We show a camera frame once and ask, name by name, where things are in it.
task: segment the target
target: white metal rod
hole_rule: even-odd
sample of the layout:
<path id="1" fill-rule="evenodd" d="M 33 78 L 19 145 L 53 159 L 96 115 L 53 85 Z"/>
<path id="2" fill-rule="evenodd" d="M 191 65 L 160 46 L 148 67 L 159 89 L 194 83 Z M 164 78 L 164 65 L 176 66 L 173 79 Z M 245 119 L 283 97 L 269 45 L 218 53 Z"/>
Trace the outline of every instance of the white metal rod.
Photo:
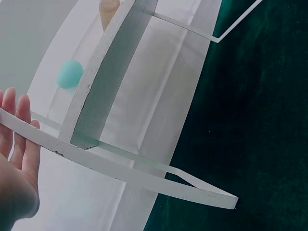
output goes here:
<path id="1" fill-rule="evenodd" d="M 0 123 L 26 139 L 60 156 L 109 177 L 125 181 L 138 188 L 145 188 L 175 198 L 227 209 L 234 209 L 238 200 L 238 197 L 230 195 L 229 193 L 213 192 L 209 188 L 207 188 L 207 190 L 194 188 L 110 161 L 97 154 L 61 141 L 25 121 L 16 118 L 14 115 L 11 115 L 1 108 Z"/>
<path id="2" fill-rule="evenodd" d="M 190 26 L 190 25 L 187 25 L 187 24 L 184 24 L 184 23 L 181 23 L 179 22 L 178 20 L 175 20 L 173 18 L 169 18 L 167 16 L 164 16 L 162 14 L 159 14 L 159 13 L 154 13 L 153 16 L 156 17 L 156 18 L 159 18 L 159 19 L 162 19 L 166 22 L 169 22 L 169 23 L 172 23 L 174 25 L 177 25 L 177 26 L 180 26 L 184 29 L 187 29 L 195 34 L 198 34 L 206 39 L 209 39 L 215 43 L 219 43 L 220 41 L 222 41 L 244 18 L 246 18 L 250 13 L 251 11 L 257 7 L 263 0 L 256 0 L 219 38 L 217 37 L 214 37 L 202 30 L 199 30 L 193 26 Z"/>

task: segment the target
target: white wooden frame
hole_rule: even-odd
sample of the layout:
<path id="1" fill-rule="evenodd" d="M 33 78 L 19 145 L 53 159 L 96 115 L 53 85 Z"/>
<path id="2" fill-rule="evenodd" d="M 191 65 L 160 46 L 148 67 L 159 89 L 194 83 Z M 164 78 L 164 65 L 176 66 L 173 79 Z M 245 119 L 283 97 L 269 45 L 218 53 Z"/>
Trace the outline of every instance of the white wooden frame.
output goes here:
<path id="1" fill-rule="evenodd" d="M 150 18 L 154 15 L 156 4 L 157 0 L 126 0 L 119 7 L 75 92 L 70 109 L 61 127 L 59 139 L 19 121 L 4 111 L 0 112 L 0 122 L 27 139 L 107 176 L 179 199 L 234 209 L 238 200 L 234 195 L 207 184 L 180 169 L 99 142 L 99 136 L 119 85 L 143 32 Z M 104 77 L 104 81 L 107 80 L 107 83 L 102 82 L 101 76 Z M 101 101 L 104 101 L 104 104 L 98 105 L 97 103 Z M 50 122 L 48 119 L 41 121 L 44 123 Z M 55 123 L 51 123 L 51 126 L 60 128 L 60 125 Z M 196 188 L 122 166 L 83 150 L 94 146 L 111 151 L 114 155 L 134 160 L 136 163 L 175 174 Z"/>
<path id="2" fill-rule="evenodd" d="M 78 163 L 97 172 L 125 181 L 139 188 L 172 196 L 175 198 L 196 202 L 204 205 L 211 205 L 220 208 L 234 209 L 238 197 L 218 189 L 180 169 L 166 166 L 144 157 L 129 153 L 125 150 L 102 143 L 101 148 L 117 153 L 118 155 L 139 161 L 152 168 L 175 174 L 191 185 L 180 184 L 167 179 L 162 179 L 139 170 L 123 166 L 110 161 L 102 156 L 93 154 L 72 144 L 66 143 L 56 137 L 47 134 L 40 129 L 18 119 L 14 115 L 0 109 L 0 123 L 12 129 L 28 140 L 39 144 L 40 146 L 65 157 L 75 163 Z"/>

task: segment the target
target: gray surface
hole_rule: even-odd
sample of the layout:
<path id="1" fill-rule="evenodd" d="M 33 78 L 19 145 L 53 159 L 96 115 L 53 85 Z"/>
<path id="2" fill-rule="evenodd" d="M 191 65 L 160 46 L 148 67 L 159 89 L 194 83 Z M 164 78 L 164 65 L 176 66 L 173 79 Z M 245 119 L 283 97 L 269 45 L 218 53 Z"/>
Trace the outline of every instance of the gray surface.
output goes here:
<path id="1" fill-rule="evenodd" d="M 0 3 L 0 89 L 27 93 L 54 35 L 77 0 L 3 0 Z"/>

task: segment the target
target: wooden board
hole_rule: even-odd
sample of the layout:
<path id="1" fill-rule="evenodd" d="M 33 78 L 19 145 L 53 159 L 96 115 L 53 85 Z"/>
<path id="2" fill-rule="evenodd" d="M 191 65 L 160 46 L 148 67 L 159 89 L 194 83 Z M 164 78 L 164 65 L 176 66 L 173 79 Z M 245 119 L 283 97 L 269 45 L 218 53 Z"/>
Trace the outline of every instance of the wooden board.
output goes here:
<path id="1" fill-rule="evenodd" d="M 107 27 L 76 89 L 59 139 L 97 146 L 133 54 L 158 0 L 126 0 Z"/>

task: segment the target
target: white rocking frame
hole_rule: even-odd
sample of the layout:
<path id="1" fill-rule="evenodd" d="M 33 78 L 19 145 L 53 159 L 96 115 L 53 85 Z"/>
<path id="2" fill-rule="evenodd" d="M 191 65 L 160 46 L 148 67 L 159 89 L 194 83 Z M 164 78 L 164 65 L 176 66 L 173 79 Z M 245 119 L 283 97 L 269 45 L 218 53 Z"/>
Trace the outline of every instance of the white rocking frame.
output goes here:
<path id="1" fill-rule="evenodd" d="M 77 126 L 77 120 L 80 119 L 82 107 L 86 103 L 86 99 L 91 90 L 92 84 L 99 72 L 99 67 L 102 67 L 102 65 L 100 64 L 103 62 L 103 60 L 106 60 L 106 59 L 110 60 L 115 57 L 114 55 L 110 55 L 107 52 L 108 50 L 110 50 L 110 47 L 112 46 L 113 46 L 113 49 L 115 49 L 116 42 L 119 43 L 120 36 L 118 34 L 120 31 L 123 31 L 122 23 L 126 22 L 126 25 L 132 25 L 132 23 L 136 21 L 136 17 L 134 18 L 133 13 L 131 13 L 130 16 L 128 16 L 132 8 L 135 8 L 134 9 L 135 11 L 136 9 L 138 9 L 139 10 L 138 13 L 140 13 L 140 6 L 145 6 L 143 8 L 143 14 L 147 15 L 145 16 L 147 22 L 142 22 L 140 23 L 140 25 L 138 25 L 139 26 L 139 28 L 137 29 L 138 37 L 135 38 L 137 41 L 134 40 L 134 38 L 132 38 L 130 41 L 130 43 L 132 43 L 134 47 L 137 47 L 138 40 L 141 39 L 141 36 L 143 33 L 142 31 L 145 30 L 147 23 L 151 16 L 160 18 L 162 20 L 168 21 L 177 26 L 183 27 L 193 33 L 203 36 L 206 39 L 209 39 L 213 42 L 218 43 L 222 41 L 261 2 L 262 0 L 256 0 L 256 2 L 251 7 L 249 7 L 239 17 L 239 19 L 237 19 L 226 30 L 226 32 L 224 32 L 219 38 L 216 38 L 192 26 L 185 25 L 177 20 L 174 20 L 172 18 L 163 16 L 161 14 L 155 13 L 154 11 L 151 11 L 152 8 L 155 8 L 155 4 L 153 4 L 153 2 L 147 3 L 147 1 L 145 0 L 127 0 L 125 4 L 120 6 L 119 10 L 116 12 L 114 18 L 112 19 L 109 28 L 107 28 L 105 35 L 103 36 L 98 46 L 98 49 L 97 49 L 98 52 L 96 53 L 98 54 L 98 57 L 95 57 L 96 54 L 94 54 L 93 59 L 90 61 L 88 70 L 86 70 L 83 76 L 83 79 L 80 85 L 78 86 L 79 89 L 77 88 L 76 90 L 77 96 L 75 98 L 75 102 L 78 102 L 78 104 L 76 105 L 71 104 L 71 107 L 68 111 L 70 115 L 68 115 L 64 121 L 65 129 L 63 128 L 63 126 L 43 116 L 32 113 L 33 117 L 40 120 L 44 124 L 47 124 L 48 126 L 51 126 L 57 130 L 61 129 L 61 131 L 63 132 L 62 133 L 60 132 L 59 138 L 56 138 L 50 134 L 45 133 L 44 131 L 41 131 L 31 126 L 30 124 L 7 113 L 3 109 L 0 109 L 0 123 L 14 130 L 16 133 L 22 135 L 28 140 L 31 140 L 32 142 L 37 143 L 41 145 L 42 147 L 52 152 L 55 152 L 56 154 L 62 157 L 65 157 L 75 163 L 78 163 L 84 167 L 93 169 L 107 176 L 130 183 L 136 187 L 145 188 L 145 189 L 148 189 L 156 193 L 165 194 L 168 196 L 172 196 L 175 198 L 179 198 L 179 199 L 183 199 L 183 200 L 187 200 L 187 201 L 191 201 L 195 203 L 216 206 L 216 207 L 226 208 L 226 209 L 234 209 L 238 201 L 238 197 L 228 192 L 225 192 L 219 188 L 216 188 L 178 168 L 155 162 L 153 160 L 147 159 L 145 157 L 136 155 L 134 153 L 125 151 L 118 147 L 115 147 L 115 146 L 112 146 L 112 145 L 109 145 L 107 143 L 103 143 L 97 140 L 97 146 L 99 146 L 100 148 L 104 150 L 110 151 L 113 155 L 119 155 L 124 158 L 133 160 L 135 162 L 139 162 L 141 164 L 147 165 L 148 167 L 177 175 L 183 180 L 193 185 L 194 187 L 180 184 L 180 183 L 170 181 L 167 179 L 162 179 L 157 176 L 150 175 L 148 173 L 144 173 L 142 171 L 133 169 L 131 167 L 127 167 L 119 163 L 110 161 L 103 156 L 100 156 L 100 155 L 97 155 L 97 154 L 94 154 L 92 152 L 82 149 L 82 148 L 86 148 L 87 145 L 78 145 L 79 147 L 77 147 L 70 143 L 72 141 L 72 137 L 74 135 L 75 128 Z M 151 6 L 149 6 L 150 11 L 146 9 L 147 4 L 148 5 L 151 4 Z M 125 62 L 125 65 L 124 65 L 125 67 L 122 67 L 123 71 L 121 71 L 121 73 L 115 72 L 115 74 L 117 75 L 116 77 L 118 77 L 119 79 L 119 82 L 121 82 L 120 79 L 123 78 L 123 74 L 125 73 L 124 69 L 127 69 L 127 65 L 129 64 L 129 61 L 132 58 L 134 50 L 129 50 L 129 51 L 126 50 L 125 52 L 126 53 L 124 54 L 124 56 L 126 55 L 126 57 L 123 60 Z M 115 85 L 115 89 L 112 92 L 113 95 L 115 95 L 118 90 L 119 82 L 117 82 Z M 112 105 L 113 100 L 114 100 L 113 96 L 106 99 L 107 104 L 108 104 L 107 107 Z M 100 113 L 108 114 L 108 109 L 103 109 L 103 110 L 100 109 Z M 101 128 L 95 128 L 96 129 L 95 132 L 99 134 L 100 129 L 102 128 L 103 126 Z"/>

